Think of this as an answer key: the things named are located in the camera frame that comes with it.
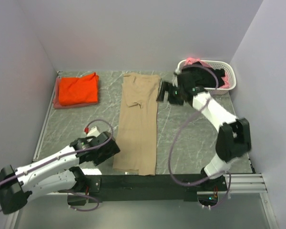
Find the beige t-shirt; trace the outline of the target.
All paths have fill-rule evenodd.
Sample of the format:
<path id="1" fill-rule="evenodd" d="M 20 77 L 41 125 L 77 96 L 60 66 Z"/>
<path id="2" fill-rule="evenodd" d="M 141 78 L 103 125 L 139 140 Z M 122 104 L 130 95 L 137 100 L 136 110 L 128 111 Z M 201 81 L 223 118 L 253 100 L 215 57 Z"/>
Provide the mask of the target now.
<path id="1" fill-rule="evenodd" d="M 122 99 L 113 169 L 155 175 L 157 155 L 157 112 L 160 76 L 127 73 Z"/>

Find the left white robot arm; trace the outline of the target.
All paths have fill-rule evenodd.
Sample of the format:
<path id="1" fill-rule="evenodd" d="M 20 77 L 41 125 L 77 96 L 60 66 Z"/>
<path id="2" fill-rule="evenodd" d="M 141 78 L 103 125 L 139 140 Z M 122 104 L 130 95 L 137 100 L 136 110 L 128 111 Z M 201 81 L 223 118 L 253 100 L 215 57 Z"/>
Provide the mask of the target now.
<path id="1" fill-rule="evenodd" d="M 101 164 L 119 153 L 109 132 L 78 138 L 59 152 L 32 164 L 0 171 L 0 211 L 4 215 L 23 208 L 29 201 L 56 191 L 85 190 L 88 179 L 79 167 L 85 162 Z"/>

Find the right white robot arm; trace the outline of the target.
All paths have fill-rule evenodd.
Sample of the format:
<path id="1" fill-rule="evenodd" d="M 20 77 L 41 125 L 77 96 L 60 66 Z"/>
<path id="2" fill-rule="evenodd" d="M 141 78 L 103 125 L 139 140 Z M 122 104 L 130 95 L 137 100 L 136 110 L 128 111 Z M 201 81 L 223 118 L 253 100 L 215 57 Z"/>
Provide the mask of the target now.
<path id="1" fill-rule="evenodd" d="M 202 169 L 200 186 L 211 190 L 216 178 L 227 172 L 232 163 L 252 148 L 250 125 L 247 119 L 238 118 L 224 109 L 203 87 L 197 87 L 188 77 L 175 77 L 175 82 L 162 81 L 157 101 L 164 101 L 168 93 L 168 102 L 175 105 L 188 103 L 213 125 L 218 135 L 215 155 Z"/>

